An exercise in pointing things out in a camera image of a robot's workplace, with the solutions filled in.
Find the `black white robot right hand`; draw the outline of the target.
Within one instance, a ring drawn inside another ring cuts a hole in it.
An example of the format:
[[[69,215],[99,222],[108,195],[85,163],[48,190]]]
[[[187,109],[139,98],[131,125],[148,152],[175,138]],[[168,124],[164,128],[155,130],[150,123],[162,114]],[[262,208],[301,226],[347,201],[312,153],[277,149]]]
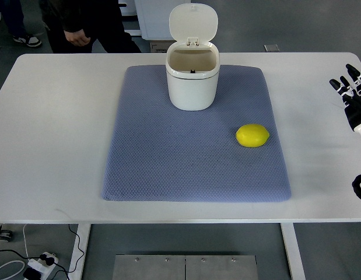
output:
[[[361,72],[351,64],[346,64],[347,72],[353,81],[341,76],[339,80],[330,79],[330,85],[340,95],[344,103],[344,112],[352,131],[361,137]]]

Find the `black silver robot right arm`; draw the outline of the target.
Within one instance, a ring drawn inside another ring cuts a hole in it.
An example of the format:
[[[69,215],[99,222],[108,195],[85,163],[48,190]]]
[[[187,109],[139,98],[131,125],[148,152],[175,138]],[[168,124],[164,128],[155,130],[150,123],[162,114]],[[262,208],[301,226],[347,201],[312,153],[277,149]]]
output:
[[[357,175],[353,180],[352,188],[356,196],[361,200],[361,174]]]

